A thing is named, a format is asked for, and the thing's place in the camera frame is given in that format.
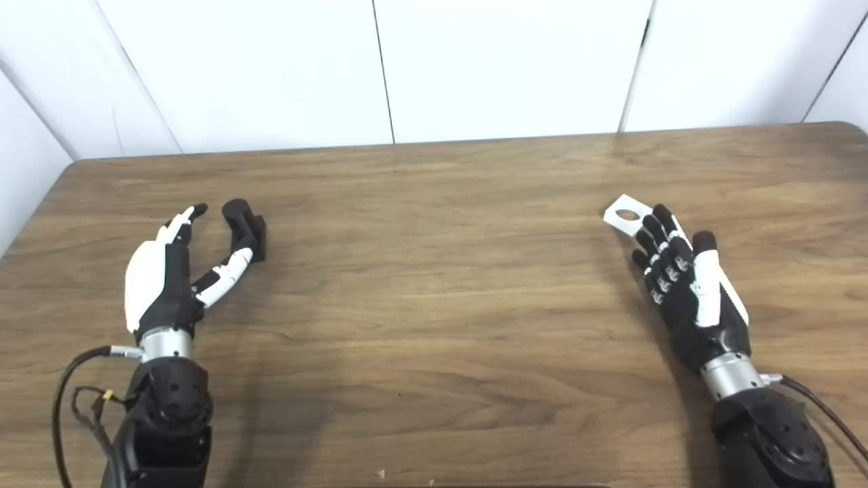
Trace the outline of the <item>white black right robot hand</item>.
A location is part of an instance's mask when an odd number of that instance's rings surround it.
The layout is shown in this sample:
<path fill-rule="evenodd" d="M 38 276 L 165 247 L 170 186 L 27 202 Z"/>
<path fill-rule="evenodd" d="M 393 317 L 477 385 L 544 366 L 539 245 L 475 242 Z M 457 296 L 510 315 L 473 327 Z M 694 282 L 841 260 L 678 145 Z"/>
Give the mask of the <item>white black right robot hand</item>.
<path fill-rule="evenodd" d="M 633 262 L 675 357 L 700 373 L 726 353 L 750 356 L 747 311 L 720 266 L 715 235 L 700 231 L 688 238 L 675 214 L 658 203 L 634 238 Z"/>

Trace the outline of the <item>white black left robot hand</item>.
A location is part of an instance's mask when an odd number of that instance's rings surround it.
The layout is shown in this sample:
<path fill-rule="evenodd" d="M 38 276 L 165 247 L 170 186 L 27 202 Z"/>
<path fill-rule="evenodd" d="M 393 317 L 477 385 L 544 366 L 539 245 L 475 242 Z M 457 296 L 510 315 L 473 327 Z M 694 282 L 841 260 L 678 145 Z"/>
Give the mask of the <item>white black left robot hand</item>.
<path fill-rule="evenodd" d="M 153 329 L 170 328 L 193 336 L 205 309 L 223 299 L 241 280 L 251 263 L 264 260 L 264 219 L 255 216 L 244 199 L 222 208 L 231 229 L 231 252 L 199 280 L 190 278 L 193 222 L 207 213 L 196 204 L 177 213 L 159 228 L 154 239 L 143 241 L 127 264 L 124 311 L 127 330 L 136 341 Z"/>

